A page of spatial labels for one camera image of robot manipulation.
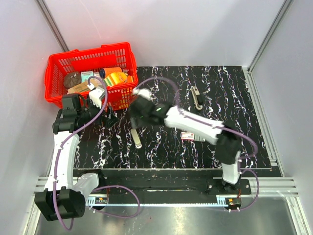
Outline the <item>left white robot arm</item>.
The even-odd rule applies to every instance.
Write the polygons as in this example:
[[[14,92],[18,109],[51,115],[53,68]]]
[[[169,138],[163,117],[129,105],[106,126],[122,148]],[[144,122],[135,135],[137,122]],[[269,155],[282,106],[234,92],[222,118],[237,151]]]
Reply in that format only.
[[[106,101],[105,93],[96,90],[91,91],[88,98],[81,94],[62,97],[62,108],[52,125],[54,152],[50,173],[44,190],[35,193],[34,199],[47,221],[82,217],[91,192],[99,194],[106,188],[100,170],[87,171],[77,183],[73,182],[80,132],[94,122],[102,122]]]

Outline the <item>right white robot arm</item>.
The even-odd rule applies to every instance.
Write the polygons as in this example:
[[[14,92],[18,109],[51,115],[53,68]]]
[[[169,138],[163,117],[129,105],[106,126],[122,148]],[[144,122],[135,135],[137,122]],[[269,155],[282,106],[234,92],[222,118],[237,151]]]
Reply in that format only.
[[[238,160],[241,140],[226,123],[198,116],[167,102],[154,103],[141,95],[135,96],[129,112],[133,128],[149,125],[177,128],[214,145],[215,159],[222,166],[223,190],[233,194],[240,188]]]

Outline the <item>beige stapler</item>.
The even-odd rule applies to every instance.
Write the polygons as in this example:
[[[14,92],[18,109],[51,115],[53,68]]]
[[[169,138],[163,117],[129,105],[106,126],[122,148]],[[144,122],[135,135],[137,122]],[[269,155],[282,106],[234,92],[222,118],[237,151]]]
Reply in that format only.
[[[202,110],[203,109],[203,98],[202,98],[198,88],[196,86],[192,86],[191,87],[191,93],[192,93],[192,97],[194,100],[195,108],[199,111]]]
[[[139,138],[139,135],[137,133],[137,130],[136,129],[131,129],[131,136],[133,138],[133,141],[134,141],[134,144],[135,144],[135,147],[137,149],[140,149],[142,147],[142,144],[141,144],[141,141],[140,141],[140,138]]]

